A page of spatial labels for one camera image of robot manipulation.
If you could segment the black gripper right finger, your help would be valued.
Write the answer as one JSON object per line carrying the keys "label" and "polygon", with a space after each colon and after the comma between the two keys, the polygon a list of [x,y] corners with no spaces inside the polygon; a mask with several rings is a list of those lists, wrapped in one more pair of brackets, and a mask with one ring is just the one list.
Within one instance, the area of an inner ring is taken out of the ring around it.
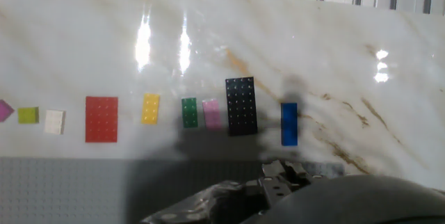
{"label": "black gripper right finger", "polygon": [[327,179],[326,176],[307,172],[301,163],[285,161],[284,169],[286,172],[286,179],[293,186],[308,186]]}

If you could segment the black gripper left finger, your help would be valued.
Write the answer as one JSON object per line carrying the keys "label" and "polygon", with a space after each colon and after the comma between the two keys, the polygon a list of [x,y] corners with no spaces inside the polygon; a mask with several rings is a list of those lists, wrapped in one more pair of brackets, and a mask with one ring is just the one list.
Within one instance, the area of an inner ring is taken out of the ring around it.
{"label": "black gripper left finger", "polygon": [[288,161],[275,160],[261,165],[264,176],[259,179],[269,207],[292,194],[296,185],[293,183],[296,172]]}

